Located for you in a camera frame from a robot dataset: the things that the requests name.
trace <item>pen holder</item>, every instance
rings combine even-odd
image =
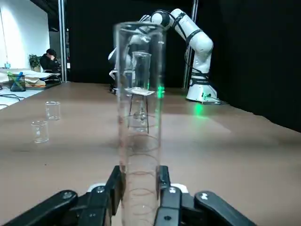
[[[24,75],[8,75],[9,88],[12,92],[26,91]]]

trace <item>small glass beaker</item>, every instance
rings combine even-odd
[[[32,122],[33,140],[35,143],[44,143],[49,140],[48,122],[33,121]]]
[[[48,120],[59,120],[61,118],[61,103],[58,101],[47,101],[45,103],[46,118]]]

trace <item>wooden table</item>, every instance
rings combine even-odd
[[[61,102],[62,119],[49,123],[49,142],[35,144],[30,123],[44,118],[45,101]],[[300,133],[174,90],[162,126],[161,163],[173,183],[216,192],[259,225],[301,224]],[[119,162],[117,140],[117,101],[104,85],[66,83],[1,110],[0,224],[60,190],[83,194],[105,182]]]

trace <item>white wall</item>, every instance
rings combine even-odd
[[[30,68],[28,55],[41,56],[49,48],[47,13],[30,0],[0,0],[0,9],[11,68]]]
[[[6,49],[5,49],[5,41],[4,34],[2,28],[2,20],[1,20],[1,8],[0,8],[0,67],[4,67],[6,63]]]

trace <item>graduated cylinder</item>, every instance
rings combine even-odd
[[[158,209],[165,31],[152,23],[115,27],[123,226],[152,226]]]

